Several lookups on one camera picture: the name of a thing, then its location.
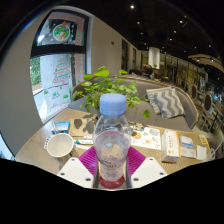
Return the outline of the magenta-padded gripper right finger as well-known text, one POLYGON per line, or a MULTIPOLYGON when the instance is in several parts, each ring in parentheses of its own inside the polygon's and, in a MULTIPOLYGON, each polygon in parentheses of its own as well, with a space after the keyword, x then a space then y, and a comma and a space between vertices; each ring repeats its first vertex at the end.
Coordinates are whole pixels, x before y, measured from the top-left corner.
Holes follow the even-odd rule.
POLYGON ((126 186, 140 188, 167 176, 154 157, 145 157, 131 147, 126 160, 126 186))

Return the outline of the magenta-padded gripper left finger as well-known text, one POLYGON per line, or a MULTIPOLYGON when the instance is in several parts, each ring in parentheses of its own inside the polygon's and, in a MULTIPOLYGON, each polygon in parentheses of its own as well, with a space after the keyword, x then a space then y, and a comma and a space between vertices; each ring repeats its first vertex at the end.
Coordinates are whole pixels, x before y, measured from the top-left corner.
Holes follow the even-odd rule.
POLYGON ((97 171, 97 155, 95 148, 91 147, 78 158, 70 158, 58 176, 81 187, 94 188, 97 171))

